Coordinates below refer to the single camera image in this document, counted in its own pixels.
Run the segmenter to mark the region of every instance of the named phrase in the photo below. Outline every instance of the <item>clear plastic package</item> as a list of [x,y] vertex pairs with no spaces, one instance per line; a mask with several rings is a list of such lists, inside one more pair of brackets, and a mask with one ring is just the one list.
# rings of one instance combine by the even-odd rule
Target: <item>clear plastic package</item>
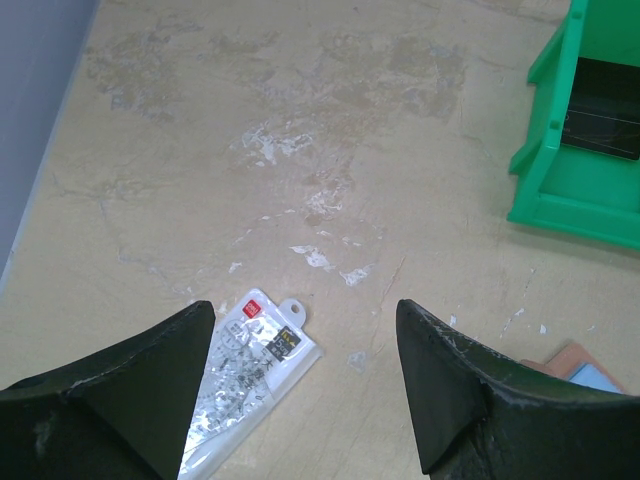
[[295,299],[276,306],[259,289],[216,323],[179,480],[206,479],[322,356]]

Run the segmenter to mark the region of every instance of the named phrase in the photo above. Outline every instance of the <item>green bin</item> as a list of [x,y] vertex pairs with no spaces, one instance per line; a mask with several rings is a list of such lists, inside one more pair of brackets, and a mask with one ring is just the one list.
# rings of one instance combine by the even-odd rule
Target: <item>green bin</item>
[[536,93],[511,159],[519,178],[508,219],[640,249],[640,161],[561,142],[579,58],[640,67],[640,0],[573,0],[531,66]]

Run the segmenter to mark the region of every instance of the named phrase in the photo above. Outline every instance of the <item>scratched surface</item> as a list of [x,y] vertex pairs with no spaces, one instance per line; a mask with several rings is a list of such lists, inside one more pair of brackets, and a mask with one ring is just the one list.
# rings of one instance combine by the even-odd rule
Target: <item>scratched surface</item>
[[640,393],[638,255],[505,221],[567,5],[104,1],[1,299],[2,384],[257,286],[326,357],[217,479],[422,478],[400,298],[516,359],[576,340]]

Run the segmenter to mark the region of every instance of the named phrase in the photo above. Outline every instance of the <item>brown object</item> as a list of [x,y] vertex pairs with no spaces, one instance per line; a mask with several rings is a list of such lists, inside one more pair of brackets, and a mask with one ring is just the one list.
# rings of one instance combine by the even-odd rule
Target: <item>brown object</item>
[[568,380],[569,377],[578,370],[578,368],[585,363],[589,363],[600,370],[600,372],[605,375],[611,383],[618,388],[618,390],[622,393],[628,394],[627,390],[620,384],[620,382],[618,382],[607,371],[607,369],[593,358],[591,354],[579,343],[569,343],[546,364],[533,362],[531,360],[522,360],[520,363],[529,368],[533,368],[534,370],[538,370],[539,372],[551,375],[552,377],[561,378],[562,380]]

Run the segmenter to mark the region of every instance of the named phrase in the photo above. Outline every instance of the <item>package hang hole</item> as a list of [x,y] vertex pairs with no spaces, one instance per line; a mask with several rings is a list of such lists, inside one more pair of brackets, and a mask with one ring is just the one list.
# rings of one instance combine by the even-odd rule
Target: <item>package hang hole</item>
[[295,298],[287,298],[280,304],[280,310],[291,323],[302,328],[307,320],[307,311],[304,306]]

